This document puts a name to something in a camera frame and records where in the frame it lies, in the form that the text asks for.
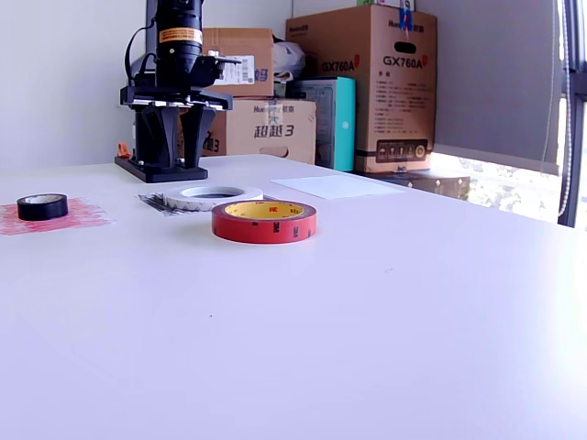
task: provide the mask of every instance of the tape roll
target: tape roll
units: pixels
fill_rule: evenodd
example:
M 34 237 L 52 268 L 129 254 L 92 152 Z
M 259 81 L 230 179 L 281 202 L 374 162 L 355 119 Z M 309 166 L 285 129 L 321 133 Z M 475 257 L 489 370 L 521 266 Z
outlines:
M 262 201 L 227 203 L 212 211 L 217 237 L 239 243 L 279 245 L 316 234 L 317 212 L 307 204 Z
M 191 186 L 163 194 L 163 201 L 170 208 L 203 213 L 212 211 L 220 204 L 247 200 L 263 200 L 263 191 L 230 186 Z
M 63 194 L 30 195 L 19 199 L 17 206 L 18 218 L 26 222 L 45 222 L 69 213 L 67 196 Z

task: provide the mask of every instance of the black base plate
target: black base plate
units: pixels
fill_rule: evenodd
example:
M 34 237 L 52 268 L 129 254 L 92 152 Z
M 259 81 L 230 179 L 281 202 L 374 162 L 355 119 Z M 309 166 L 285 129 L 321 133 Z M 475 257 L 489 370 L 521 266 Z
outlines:
M 203 168 L 187 170 L 182 167 L 156 168 L 141 167 L 132 160 L 115 158 L 114 162 L 121 168 L 138 177 L 145 183 L 204 181 L 208 178 L 208 171 Z

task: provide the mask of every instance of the white paper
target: white paper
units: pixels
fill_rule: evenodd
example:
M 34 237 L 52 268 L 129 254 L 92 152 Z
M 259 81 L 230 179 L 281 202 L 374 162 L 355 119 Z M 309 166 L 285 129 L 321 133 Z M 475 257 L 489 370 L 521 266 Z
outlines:
M 307 177 L 273 182 L 327 200 L 361 197 L 364 195 L 401 194 L 404 192 L 374 181 L 348 176 Z
M 241 61 L 240 64 L 226 63 L 223 76 L 216 80 L 214 85 L 240 85 L 255 83 L 255 57 L 225 57 L 231 60 Z

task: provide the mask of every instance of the red tape roll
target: red tape roll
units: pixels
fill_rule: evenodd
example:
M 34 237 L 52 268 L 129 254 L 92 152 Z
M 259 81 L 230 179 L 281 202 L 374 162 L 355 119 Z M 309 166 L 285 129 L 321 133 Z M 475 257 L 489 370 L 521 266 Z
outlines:
M 254 245 L 280 245 L 307 240 L 316 234 L 316 209 L 293 202 L 236 202 L 212 211 L 218 237 Z

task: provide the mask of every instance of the black tape roll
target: black tape roll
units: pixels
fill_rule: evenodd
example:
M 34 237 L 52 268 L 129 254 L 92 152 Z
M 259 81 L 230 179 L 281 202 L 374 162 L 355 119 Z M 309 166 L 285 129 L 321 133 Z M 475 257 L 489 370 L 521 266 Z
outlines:
M 63 194 L 30 195 L 18 200 L 17 205 L 18 218 L 26 222 L 44 222 L 69 213 L 67 196 Z

